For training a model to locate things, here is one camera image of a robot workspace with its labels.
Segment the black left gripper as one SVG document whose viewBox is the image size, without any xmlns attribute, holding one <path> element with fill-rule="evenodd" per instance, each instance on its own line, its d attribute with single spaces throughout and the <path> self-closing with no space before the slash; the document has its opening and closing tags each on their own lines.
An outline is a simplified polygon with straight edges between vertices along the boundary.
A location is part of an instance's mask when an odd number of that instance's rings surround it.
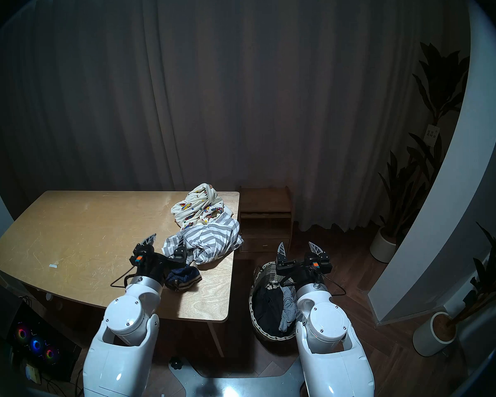
<svg viewBox="0 0 496 397">
<path fill-rule="evenodd" d="M 142 244 L 134 248 L 134 276 L 147 277 L 164 285 L 168 274 L 172 270 L 185 268 L 187 265 L 187 249 L 185 245 L 179 245 L 172 257 L 166 257 L 154 250 L 156 233 L 148 236 Z"/>
</svg>

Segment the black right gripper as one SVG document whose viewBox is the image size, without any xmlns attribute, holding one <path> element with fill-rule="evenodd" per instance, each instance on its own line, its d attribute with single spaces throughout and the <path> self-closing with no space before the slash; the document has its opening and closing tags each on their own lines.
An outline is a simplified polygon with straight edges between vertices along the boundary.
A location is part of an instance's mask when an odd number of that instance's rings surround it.
<svg viewBox="0 0 496 397">
<path fill-rule="evenodd" d="M 277 249 L 275 273 L 282 277 L 280 286 L 305 286 L 324 284 L 323 275 L 332 271 L 328 254 L 319 246 L 309 242 L 312 254 L 305 254 L 302 261 L 289 261 L 286 256 L 284 242 Z"/>
</svg>

